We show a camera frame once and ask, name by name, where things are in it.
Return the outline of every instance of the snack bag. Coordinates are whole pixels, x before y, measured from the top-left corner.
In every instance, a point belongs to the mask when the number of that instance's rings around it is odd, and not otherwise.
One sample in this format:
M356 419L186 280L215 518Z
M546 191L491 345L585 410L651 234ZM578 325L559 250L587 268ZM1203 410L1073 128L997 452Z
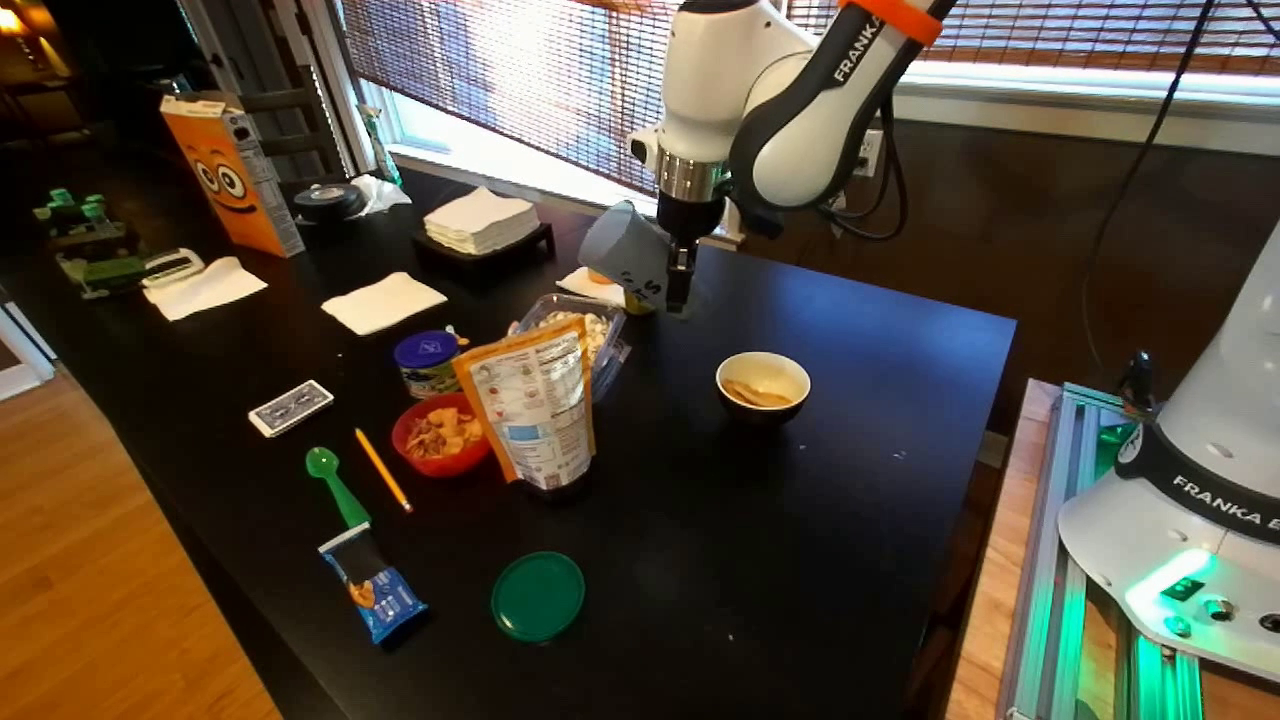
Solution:
M593 362L582 314L472 348L452 366L507 485L556 490L593 466Z
M556 318L585 318L585 345L587 345L587 366L593 366L593 397L606 399L611 375L631 354L631 348L622 341L623 313L587 294L569 293L546 293L517 325L517 332L549 327Z
M319 554L347 585L373 645L383 645L397 627L428 611L428 603L404 585L401 566L375 550L369 523L334 535L319 543Z

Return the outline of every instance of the snack canister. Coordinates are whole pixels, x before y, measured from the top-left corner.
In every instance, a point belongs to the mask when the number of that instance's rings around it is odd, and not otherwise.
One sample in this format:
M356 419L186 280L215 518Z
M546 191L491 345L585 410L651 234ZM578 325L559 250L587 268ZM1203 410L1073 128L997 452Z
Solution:
M455 334L452 332L416 332L397 345L397 362L409 397L447 397L455 391L452 375Z

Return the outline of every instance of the small box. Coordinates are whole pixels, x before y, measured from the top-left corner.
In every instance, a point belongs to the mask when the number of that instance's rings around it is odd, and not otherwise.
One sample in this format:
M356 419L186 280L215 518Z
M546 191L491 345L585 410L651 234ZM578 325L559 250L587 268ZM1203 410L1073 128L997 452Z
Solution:
M491 257L534 240L542 228L546 225L529 200L491 196L487 187L478 187L424 215L428 240L455 257Z
M232 244L268 257L303 250L282 177L259 150L257 128L240 104L223 94L163 94L160 114Z

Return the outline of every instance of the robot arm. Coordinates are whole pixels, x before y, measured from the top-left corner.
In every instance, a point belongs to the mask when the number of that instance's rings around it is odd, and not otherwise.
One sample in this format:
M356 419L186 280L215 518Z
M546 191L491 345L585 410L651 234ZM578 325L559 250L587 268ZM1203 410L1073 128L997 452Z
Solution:
M684 0L671 20L666 123L631 134L657 172L657 228L629 230L661 246L670 308L687 298L698 240L725 215L725 196L757 219L828 204L857 167L866 128L900 70L935 41L954 0L844 0L815 41L768 0ZM629 257L631 240L595 240Z

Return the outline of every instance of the white plate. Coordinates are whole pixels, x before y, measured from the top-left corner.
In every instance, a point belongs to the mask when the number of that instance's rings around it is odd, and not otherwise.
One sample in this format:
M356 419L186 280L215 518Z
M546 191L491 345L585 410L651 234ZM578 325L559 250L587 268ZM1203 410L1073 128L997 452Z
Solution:
M729 404L747 410L790 410L807 399L807 371L779 351L737 351L717 366L717 388Z

